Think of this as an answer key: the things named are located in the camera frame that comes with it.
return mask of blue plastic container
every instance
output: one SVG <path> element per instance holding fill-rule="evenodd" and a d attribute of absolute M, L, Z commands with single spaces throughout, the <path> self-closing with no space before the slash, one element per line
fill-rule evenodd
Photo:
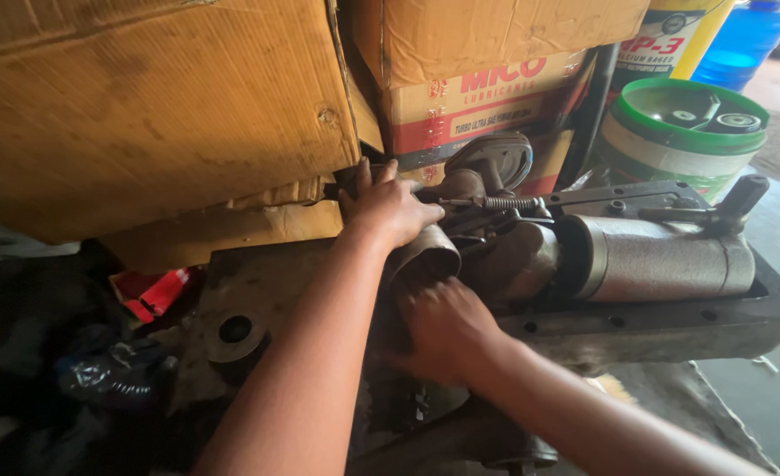
<path fill-rule="evenodd" d="M 779 41 L 780 1 L 738 5 L 690 79 L 742 92 Z"/>

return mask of circular hole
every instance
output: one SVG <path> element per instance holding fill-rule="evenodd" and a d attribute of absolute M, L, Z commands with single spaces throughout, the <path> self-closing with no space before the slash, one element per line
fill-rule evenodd
<path fill-rule="evenodd" d="M 625 327 L 625 319 L 619 316 L 611 316 L 607 320 L 610 321 L 610 324 L 613 324 L 613 327 Z"/>
<path fill-rule="evenodd" d="M 246 316 L 231 316 L 220 326 L 220 339 L 226 344 L 236 344 L 252 333 L 252 321 Z"/>

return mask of hand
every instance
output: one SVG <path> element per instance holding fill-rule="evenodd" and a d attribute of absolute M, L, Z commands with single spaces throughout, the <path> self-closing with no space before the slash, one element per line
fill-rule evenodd
<path fill-rule="evenodd" d="M 476 365 L 509 340 L 478 296 L 454 277 L 405 298 L 402 312 L 414 353 L 392 357 L 392 362 L 439 384 L 469 386 Z"/>
<path fill-rule="evenodd" d="M 358 200 L 340 190 L 340 202 L 348 213 L 346 228 L 362 231 L 369 239 L 383 240 L 390 249 L 410 243 L 427 225 L 443 218 L 439 205 L 420 203 L 411 191 L 421 187 L 414 180 L 397 180 L 398 161 L 391 160 L 372 183 L 369 161 L 358 165 Z"/>

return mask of yellow container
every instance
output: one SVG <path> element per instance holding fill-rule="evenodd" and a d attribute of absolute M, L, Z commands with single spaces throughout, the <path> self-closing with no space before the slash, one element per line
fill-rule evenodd
<path fill-rule="evenodd" d="M 622 42 L 611 92 L 646 78 L 689 80 L 733 0 L 652 0 L 637 37 Z"/>

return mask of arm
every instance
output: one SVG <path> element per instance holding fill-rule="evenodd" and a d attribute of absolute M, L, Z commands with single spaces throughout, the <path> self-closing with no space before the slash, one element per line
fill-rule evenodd
<path fill-rule="evenodd" d="M 442 218 L 365 158 L 357 203 L 324 267 L 208 443 L 194 474 L 334 474 L 346 465 L 363 350 L 389 252 Z"/>
<path fill-rule="evenodd" d="M 768 474 L 586 384 L 504 334 L 456 279 L 408 303 L 419 377 L 466 384 L 589 474 Z"/>

